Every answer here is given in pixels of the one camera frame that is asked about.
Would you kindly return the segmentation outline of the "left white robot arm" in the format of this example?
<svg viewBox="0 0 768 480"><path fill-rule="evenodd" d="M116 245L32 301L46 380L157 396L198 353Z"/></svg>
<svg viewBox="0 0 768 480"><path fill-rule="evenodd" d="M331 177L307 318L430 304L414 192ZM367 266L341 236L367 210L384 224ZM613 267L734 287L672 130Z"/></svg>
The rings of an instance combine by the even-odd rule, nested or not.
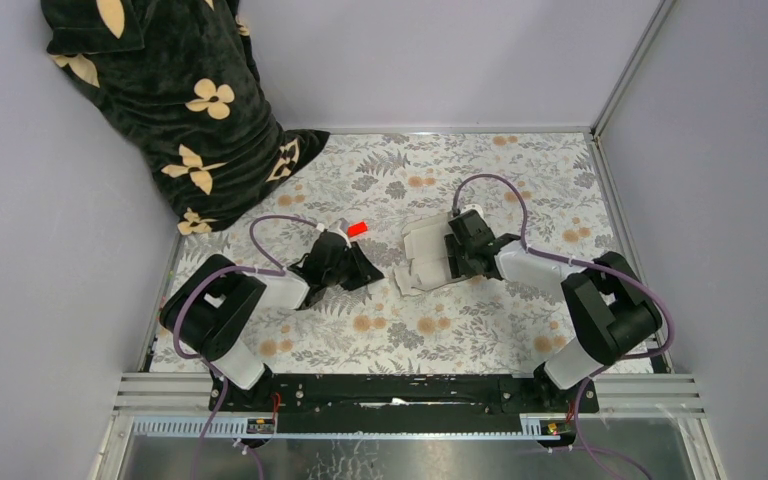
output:
<svg viewBox="0 0 768 480"><path fill-rule="evenodd" d="M334 230L322 232L297 262L257 270L215 254L166 301L159 321L173 334L183 358L195 356L232 384L232 398L248 411L269 401L267 366L242 339L254 313L299 311L322 300L331 287L354 291L384 278L357 242Z"/></svg>

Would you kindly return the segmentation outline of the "white cardboard paper box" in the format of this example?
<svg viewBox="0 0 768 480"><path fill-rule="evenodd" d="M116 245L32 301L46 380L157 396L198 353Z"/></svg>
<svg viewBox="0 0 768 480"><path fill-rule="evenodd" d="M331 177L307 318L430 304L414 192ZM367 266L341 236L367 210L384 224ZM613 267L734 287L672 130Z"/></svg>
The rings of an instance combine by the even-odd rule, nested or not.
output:
<svg viewBox="0 0 768 480"><path fill-rule="evenodd" d="M452 273L445 237L452 234L450 212L408 223L402 229L407 264L394 268L396 285L403 296L416 296L464 282Z"/></svg>

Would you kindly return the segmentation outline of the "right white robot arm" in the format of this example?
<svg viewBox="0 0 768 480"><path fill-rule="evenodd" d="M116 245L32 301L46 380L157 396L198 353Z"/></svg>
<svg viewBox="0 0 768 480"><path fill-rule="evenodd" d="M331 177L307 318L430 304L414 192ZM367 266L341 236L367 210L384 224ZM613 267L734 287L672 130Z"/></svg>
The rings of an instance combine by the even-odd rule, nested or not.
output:
<svg viewBox="0 0 768 480"><path fill-rule="evenodd" d="M609 251L591 262L550 254L520 236L497 236L474 209L449 219L445 237L451 275L483 276L520 283L562 301L575 336L535 369L535 402L557 412L573 398L573 387L620 361L664 323L626 259Z"/></svg>

